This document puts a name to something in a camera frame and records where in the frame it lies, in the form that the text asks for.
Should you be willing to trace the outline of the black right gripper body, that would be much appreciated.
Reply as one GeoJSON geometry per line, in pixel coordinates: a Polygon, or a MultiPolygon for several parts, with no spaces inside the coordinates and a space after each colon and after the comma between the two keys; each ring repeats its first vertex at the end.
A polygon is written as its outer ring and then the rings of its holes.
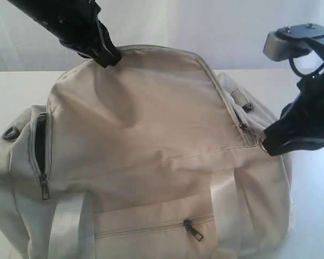
{"type": "Polygon", "coordinates": [[[324,140],[324,72],[303,78],[298,83],[299,96],[285,113],[308,115],[308,121],[300,131],[301,138],[324,140]]]}

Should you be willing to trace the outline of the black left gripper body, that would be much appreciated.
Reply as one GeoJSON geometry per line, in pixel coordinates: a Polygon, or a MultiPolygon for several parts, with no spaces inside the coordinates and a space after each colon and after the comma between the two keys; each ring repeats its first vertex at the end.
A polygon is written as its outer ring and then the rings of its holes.
{"type": "Polygon", "coordinates": [[[105,46],[96,1],[54,1],[56,25],[53,33],[66,47],[91,58],[111,54],[105,46]]]}

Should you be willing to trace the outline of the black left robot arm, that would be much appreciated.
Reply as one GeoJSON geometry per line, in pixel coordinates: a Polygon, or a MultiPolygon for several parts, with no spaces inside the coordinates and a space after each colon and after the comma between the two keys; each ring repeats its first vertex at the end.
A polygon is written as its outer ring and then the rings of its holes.
{"type": "Polygon", "coordinates": [[[122,54],[114,46],[106,26],[99,20],[96,1],[10,1],[12,5],[56,36],[65,48],[103,68],[115,66],[122,54]]]}

